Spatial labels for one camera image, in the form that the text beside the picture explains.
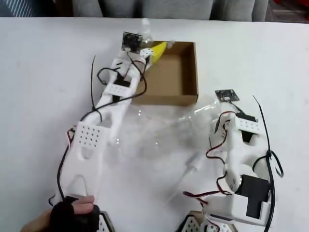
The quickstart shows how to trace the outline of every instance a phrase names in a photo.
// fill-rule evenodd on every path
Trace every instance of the black wire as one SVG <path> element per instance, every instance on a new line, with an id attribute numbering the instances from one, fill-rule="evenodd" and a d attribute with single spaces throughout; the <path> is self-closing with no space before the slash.
<path id="1" fill-rule="evenodd" d="M 54 206 L 54 205 L 52 204 L 52 199 L 53 199 L 55 196 L 56 196 L 56 195 L 53 195 L 52 197 L 50 197 L 50 198 L 48 199 L 48 203 L 49 203 L 50 206 Z"/>
<path id="2" fill-rule="evenodd" d="M 145 66 L 144 66 L 144 71 L 141 72 L 141 70 L 136 66 L 136 64 L 134 63 L 134 61 L 132 60 L 132 58 L 130 57 L 130 55 L 127 53 L 128 57 L 130 58 L 132 64 L 138 69 L 138 71 L 140 72 L 140 78 L 144 81 L 144 84 L 145 84 L 145 89 L 143 92 L 139 93 L 139 94 L 134 94 L 132 95 L 131 97 L 127 97 L 127 98 L 123 98 L 123 99 L 120 99 L 116 102 L 110 102 L 108 104 L 105 104 L 105 105 L 102 105 L 98 108 L 95 108 L 95 109 L 92 109 L 91 111 L 87 112 L 81 119 L 81 121 L 83 121 L 89 114 L 91 114 L 92 112 L 95 112 L 95 111 L 98 111 L 99 109 L 102 109 L 103 107 L 106 107 L 106 106 L 109 106 L 109 105 L 113 105 L 113 104 L 117 104 L 119 102 L 122 102 L 122 101 L 125 101 L 125 100 L 129 100 L 129 99 L 133 99 L 133 98 L 137 98 L 141 95 L 143 95 L 146 91 L 147 91 L 147 81 L 144 77 L 144 74 L 145 74 L 145 71 L 146 71 L 146 66 L 147 66 L 147 62 L 145 63 Z M 60 196 L 61 196 L 61 199 L 64 200 L 64 194 L 63 194 L 63 191 L 62 191 L 62 188 L 61 188 L 61 184 L 60 184 L 60 175 L 61 175 L 61 170 L 62 170 L 62 167 L 63 167 L 63 163 L 64 163 L 64 160 L 66 158 L 66 155 L 67 155 L 67 152 L 69 150 L 69 145 L 67 146 L 63 156 L 62 156 L 62 159 L 61 159 L 61 162 L 59 164 L 59 167 L 58 167 L 58 172 L 57 172 L 57 186 L 58 186 L 58 189 L 59 189 L 59 192 L 60 192 Z"/>
<path id="3" fill-rule="evenodd" d="M 102 69 L 100 69 L 100 70 L 98 71 L 98 73 L 97 73 L 97 78 L 98 78 L 98 80 L 102 83 L 102 85 L 107 85 L 107 83 L 106 83 L 105 81 L 102 81 L 101 78 L 100 78 L 100 74 L 101 74 L 101 72 L 104 71 L 104 70 L 110 70 L 110 71 L 113 71 L 113 72 L 117 73 L 118 75 L 122 76 L 122 75 L 117 71 L 117 69 L 102 68 Z"/>
<path id="4" fill-rule="evenodd" d="M 92 65 L 91 65 L 91 77 L 90 77 L 90 94 L 91 94 L 92 110 L 94 110 L 96 108 L 95 102 L 93 100 L 93 90 L 92 90 L 92 85 L 93 85 L 93 65 L 95 63 L 95 59 L 96 59 L 96 56 L 93 57 L 93 61 L 92 61 Z M 96 110 L 96 111 L 100 114 L 100 120 L 102 122 L 103 121 L 102 114 L 98 110 Z"/>
<path id="5" fill-rule="evenodd" d="M 267 145 L 268 145 L 268 150 L 266 152 L 266 155 L 258 158 L 253 164 L 253 167 L 255 167 L 255 165 L 257 164 L 257 162 L 259 160 L 261 160 L 263 158 L 266 159 L 267 169 L 268 169 L 268 173 L 269 173 L 269 180 L 270 180 L 270 193 L 271 193 L 270 211 L 269 211 L 268 220 L 267 220 L 267 223 L 266 223 L 266 226 L 265 226 L 265 229 L 264 229 L 264 232 L 268 232 L 270 225 L 271 225 L 271 222 L 272 222 L 272 219 L 273 219 L 273 216 L 274 216 L 275 200 L 276 200 L 274 176 L 272 174 L 272 170 L 271 170 L 271 166 L 270 166 L 271 155 L 274 155 L 274 157 L 275 157 L 275 159 L 276 159 L 276 161 L 279 165 L 279 168 L 281 170 L 281 175 L 279 175 L 279 176 L 283 177 L 284 172 L 283 172 L 283 169 L 281 167 L 281 164 L 280 164 L 278 157 L 276 156 L 276 154 L 272 150 L 270 150 L 269 135 L 268 135 L 268 131 L 267 131 L 266 122 L 265 122 L 264 114 L 263 114 L 263 111 L 262 111 L 262 107 L 261 107 L 260 103 L 257 101 L 257 99 L 255 98 L 255 96 L 253 96 L 253 97 L 254 97 L 255 101 L 257 102 L 257 104 L 259 105 L 259 108 L 260 108 L 265 132 L 266 132 L 266 137 L 267 137 Z"/>
<path id="6" fill-rule="evenodd" d="M 64 163 L 64 160 L 66 158 L 68 150 L 69 150 L 69 145 L 67 146 L 67 148 L 66 148 L 66 150 L 65 150 L 65 152 L 62 156 L 61 162 L 59 164 L 58 172 L 57 172 L 57 185 L 58 185 L 58 189 L 59 189 L 60 196 L 61 196 L 62 200 L 64 200 L 64 194 L 63 194 L 63 191 L 62 191 L 62 188 L 61 188 L 61 185 L 60 185 L 60 175 L 61 175 L 62 166 L 63 166 L 63 163 Z"/>
<path id="7" fill-rule="evenodd" d="M 240 113 L 245 115 L 245 112 L 243 112 L 238 106 L 236 106 L 231 100 L 228 101 L 232 106 L 234 106 Z"/>

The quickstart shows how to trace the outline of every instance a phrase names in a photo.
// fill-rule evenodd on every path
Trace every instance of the open box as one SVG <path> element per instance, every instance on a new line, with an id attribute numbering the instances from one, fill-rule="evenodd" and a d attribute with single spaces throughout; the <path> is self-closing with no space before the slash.
<path id="1" fill-rule="evenodd" d="M 147 91 L 134 103 L 148 105 L 191 105 L 198 98 L 195 43 L 175 42 L 145 73 Z M 144 90 L 140 82 L 136 93 Z"/>

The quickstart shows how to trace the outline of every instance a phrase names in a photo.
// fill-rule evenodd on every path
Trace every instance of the cable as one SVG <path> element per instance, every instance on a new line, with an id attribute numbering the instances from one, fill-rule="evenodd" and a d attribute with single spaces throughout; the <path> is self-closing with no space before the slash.
<path id="1" fill-rule="evenodd" d="M 229 113 L 236 114 L 236 112 L 234 112 L 234 111 L 224 111 L 224 112 L 222 112 L 222 113 L 220 114 L 220 116 L 219 116 L 218 121 L 216 122 L 216 127 L 215 127 L 215 129 L 214 129 L 214 133 L 216 133 L 216 132 L 218 131 L 218 129 L 219 129 L 221 116 L 224 115 L 224 114 L 229 114 Z"/>
<path id="2" fill-rule="evenodd" d="M 48 199 L 48 203 L 49 203 L 50 206 L 54 206 L 54 205 L 52 204 L 52 199 L 53 199 L 55 196 L 56 196 L 56 195 L 53 195 L 52 197 L 50 197 L 50 198 Z"/>
<path id="3" fill-rule="evenodd" d="M 260 103 L 257 101 L 257 99 L 255 98 L 255 96 L 253 96 L 256 103 L 258 104 L 259 108 L 260 108 L 260 112 L 261 112 L 261 115 L 262 115 L 262 119 L 263 119 L 263 124 L 264 124 L 264 128 L 265 128 L 265 132 L 266 132 L 266 137 L 267 137 L 267 145 L 268 145 L 268 150 L 266 152 L 266 155 L 265 156 L 262 156 L 260 158 L 258 158 L 253 167 L 255 167 L 255 165 L 257 164 L 257 162 L 263 158 L 266 159 L 266 164 L 267 164 L 267 169 L 268 169 L 268 173 L 269 173 L 269 180 L 270 180 L 270 194 L 271 194 L 271 203 L 270 203 L 270 211 L 269 211 L 269 216 L 268 216 L 268 220 L 267 220 L 267 223 L 266 223 L 266 226 L 265 226 L 265 229 L 264 229 L 264 232 L 268 232 L 269 231 L 269 228 L 270 228 L 270 225 L 271 225 L 271 222 L 272 222 L 272 219 L 273 219 L 273 216 L 274 216 L 274 211 L 275 211 L 275 200 L 276 200 L 276 193 L 275 193 L 275 182 L 274 182 L 274 176 L 272 174 L 272 170 L 271 170 L 271 166 L 270 166 L 270 159 L 271 159 L 271 155 L 273 155 L 277 161 L 277 164 L 279 165 L 279 168 L 280 168 L 280 172 L 281 173 L 278 173 L 278 170 L 276 169 L 277 173 L 279 174 L 280 177 L 283 177 L 284 175 L 284 172 L 283 172 L 283 169 L 282 169 L 282 166 L 280 164 L 280 161 L 277 157 L 277 155 L 272 151 L 270 150 L 270 142 L 269 142 L 269 135 L 268 135 L 268 131 L 267 131 L 267 127 L 266 127 L 266 122 L 265 122 L 265 118 L 264 118 L 264 114 L 263 114 L 263 110 L 262 110 L 262 107 L 260 105 Z"/>
<path id="4" fill-rule="evenodd" d="M 220 227 L 219 227 L 217 224 L 213 223 L 213 222 L 210 221 L 209 219 L 207 219 L 207 220 L 209 221 L 209 223 L 210 223 L 211 225 L 216 226 L 216 227 L 218 228 L 218 232 L 220 232 Z"/>
<path id="5" fill-rule="evenodd" d="M 236 106 L 231 100 L 228 101 L 232 106 L 234 106 L 240 113 L 245 115 L 245 112 L 243 112 L 238 106 Z"/>
<path id="6" fill-rule="evenodd" d="M 226 111 L 226 112 L 223 112 L 221 115 L 226 114 L 226 113 L 231 113 L 231 112 Z M 206 152 L 206 157 L 207 157 L 207 158 L 209 158 L 209 159 L 218 159 L 218 160 L 221 160 L 221 162 L 223 163 L 223 165 L 225 165 L 225 161 L 224 161 L 221 157 L 219 157 L 219 156 L 209 156 L 208 154 L 209 154 L 211 151 L 213 151 L 213 150 L 215 150 L 215 149 L 221 147 L 221 146 L 225 143 L 226 138 L 227 138 L 227 130 L 226 130 L 226 128 L 225 128 L 225 124 L 226 124 L 226 122 L 229 122 L 229 121 L 230 121 L 230 120 L 226 120 L 226 121 L 224 122 L 224 124 L 222 125 L 222 127 L 223 127 L 223 129 L 224 129 L 224 131 L 225 131 L 225 137 L 224 137 L 223 141 L 222 141 L 220 144 L 218 144 L 217 146 L 212 147 L 212 146 L 211 146 L 211 140 L 210 140 L 210 138 L 209 138 L 209 143 L 210 143 L 211 148 Z M 221 187 L 220 184 L 219 184 L 219 180 L 224 179 L 224 178 L 226 177 L 226 175 L 227 175 L 227 172 L 225 172 L 225 174 L 224 174 L 223 176 L 218 177 L 217 180 L 216 180 L 216 184 L 217 184 L 217 187 L 218 187 L 218 190 L 219 190 L 219 191 L 204 192 L 204 193 L 201 193 L 201 194 L 192 194 L 192 193 L 190 193 L 190 192 L 184 191 L 183 194 L 184 194 L 185 196 L 187 196 L 187 197 L 196 198 L 198 201 L 200 201 L 200 202 L 202 202 L 202 203 L 204 203 L 204 204 L 208 204 L 208 202 L 206 202 L 206 201 L 200 199 L 201 197 L 206 197 L 206 196 L 209 196 L 209 195 L 212 195 L 212 194 L 217 194 L 217 193 L 221 193 L 221 194 L 223 194 L 223 195 L 232 195 L 232 193 L 230 193 L 229 191 L 223 190 L 222 187 Z"/>
<path id="7" fill-rule="evenodd" d="M 139 96 L 143 95 L 143 94 L 147 91 L 147 81 L 146 81 L 146 79 L 145 79 L 145 77 L 144 77 L 144 74 L 145 74 L 145 71 L 146 71 L 147 62 L 144 64 L 144 71 L 141 72 L 141 70 L 140 70 L 140 69 L 136 66 L 136 64 L 134 63 L 134 62 L 136 62 L 136 61 L 133 61 L 132 58 L 130 57 L 130 55 L 129 55 L 128 53 L 127 53 L 127 55 L 128 55 L 128 57 L 130 58 L 132 64 L 133 64 L 133 65 L 138 69 L 138 71 L 140 72 L 140 78 L 141 78 L 141 79 L 144 81 L 144 83 L 145 83 L 144 91 L 141 92 L 141 93 L 139 93 L 139 94 L 134 94 L 134 95 L 132 95 L 131 97 L 123 98 L 123 99 L 120 99 L 120 100 L 118 100 L 118 101 L 116 101 L 116 102 L 110 102 L 110 103 L 107 103 L 107 104 L 105 104 L 105 105 L 102 105 L 102 106 L 100 106 L 100 107 L 98 107 L 98 108 L 94 108 L 94 109 L 92 109 L 91 111 L 87 112 L 87 113 L 82 117 L 82 119 L 81 119 L 80 121 L 83 121 L 89 114 L 91 114 L 92 112 L 98 111 L 99 109 L 102 109 L 103 107 L 106 107 L 106 106 L 109 106 L 109 105 L 113 105 L 113 104 L 117 104 L 117 103 L 122 102 L 122 101 L 125 101 L 125 100 L 129 100 L 129 99 L 133 99 L 133 98 L 139 97 Z M 100 71 L 99 71 L 98 74 L 97 74 L 97 77 L 98 77 L 99 80 L 100 80 L 100 78 L 99 78 L 100 72 L 101 72 L 102 70 L 105 70 L 105 69 L 114 71 L 114 72 L 116 72 L 116 73 L 119 73 L 117 70 L 113 70 L 113 69 L 110 69 L 110 68 L 102 68 L 102 69 L 100 69 Z M 61 188 L 61 184 L 60 184 L 60 176 L 61 176 L 61 170 L 62 170 L 63 163 L 64 163 L 64 160 L 65 160 L 65 158 L 66 158 L 66 155 L 67 155 L 68 150 L 69 150 L 69 145 L 67 146 L 67 148 L 66 148 L 66 150 L 65 150 L 65 152 L 64 152 L 64 154 L 63 154 L 63 156 L 62 156 L 61 162 L 60 162 L 59 167 L 58 167 L 58 172 L 57 172 L 57 186 L 58 186 L 58 189 L 59 189 L 60 196 L 61 196 L 61 199 L 62 199 L 62 200 L 64 200 L 64 194 L 63 194 L 63 191 L 62 191 L 62 188 Z"/>
<path id="8" fill-rule="evenodd" d="M 92 65 L 91 65 L 91 77 L 90 77 L 90 95 L 91 95 L 91 104 L 92 104 L 92 110 L 96 108 L 94 100 L 93 100 L 93 90 L 92 90 L 92 85 L 93 85 L 93 66 L 95 63 L 96 56 L 93 57 Z M 100 114 L 100 120 L 102 122 L 102 114 L 97 110 L 97 112 Z"/>

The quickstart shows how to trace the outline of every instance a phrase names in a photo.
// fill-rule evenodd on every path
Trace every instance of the circuit board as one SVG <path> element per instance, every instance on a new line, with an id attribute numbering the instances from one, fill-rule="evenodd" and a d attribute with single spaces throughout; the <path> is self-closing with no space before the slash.
<path id="1" fill-rule="evenodd" d="M 232 89 L 216 90 L 215 91 L 220 102 L 236 102 L 239 101 L 239 97 Z"/>
<path id="2" fill-rule="evenodd" d="M 143 36 L 139 34 L 124 32 L 121 50 L 139 54 L 142 40 Z"/>

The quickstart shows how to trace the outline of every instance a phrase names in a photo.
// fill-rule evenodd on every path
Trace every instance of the perforated plate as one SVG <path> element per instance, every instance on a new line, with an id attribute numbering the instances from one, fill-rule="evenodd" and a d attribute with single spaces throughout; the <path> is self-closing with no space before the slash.
<path id="1" fill-rule="evenodd" d="M 235 117 L 235 126 L 238 130 L 248 131 L 254 134 L 262 134 L 263 133 L 263 127 L 258 122 L 252 122 L 249 120 L 245 120 L 239 117 Z"/>
<path id="2" fill-rule="evenodd" d="M 100 215 L 99 217 L 99 225 L 98 225 L 98 231 L 97 232 L 111 232 L 108 229 L 108 226 L 104 220 L 104 217 L 102 215 Z"/>
<path id="3" fill-rule="evenodd" d="M 206 224 L 202 224 L 201 226 L 201 232 L 232 232 L 230 227 L 227 224 L 223 223 L 216 223 L 220 228 L 218 228 L 215 225 L 212 225 L 209 221 L 207 221 Z"/>
<path id="4" fill-rule="evenodd" d="M 125 96 L 127 96 L 127 92 L 129 90 L 130 90 L 130 88 L 128 88 L 128 87 L 109 83 L 106 86 L 104 93 L 112 94 L 112 95 L 115 95 L 115 96 L 118 96 L 118 97 L 125 97 Z"/>
<path id="5" fill-rule="evenodd" d="M 150 48 L 145 48 L 143 50 L 140 51 L 140 56 L 143 58 L 146 58 L 150 55 L 152 55 L 154 53 L 154 51 Z"/>
<path id="6" fill-rule="evenodd" d="M 194 216 L 187 218 L 182 232 L 199 232 L 199 224 L 195 220 Z"/>
<path id="7" fill-rule="evenodd" d="M 101 130 L 104 130 L 104 128 L 80 122 L 74 139 L 83 147 L 95 149 L 101 138 Z"/>

